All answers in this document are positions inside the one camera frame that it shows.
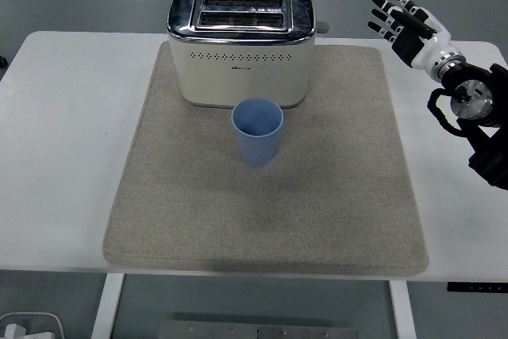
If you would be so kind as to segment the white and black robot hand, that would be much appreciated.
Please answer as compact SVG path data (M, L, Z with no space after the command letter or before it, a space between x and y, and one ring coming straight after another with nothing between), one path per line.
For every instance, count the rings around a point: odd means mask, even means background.
M455 55L451 35L426 8L412 0L372 0L376 21L368 27L391 44L393 52L408 67L429 74L447 55Z

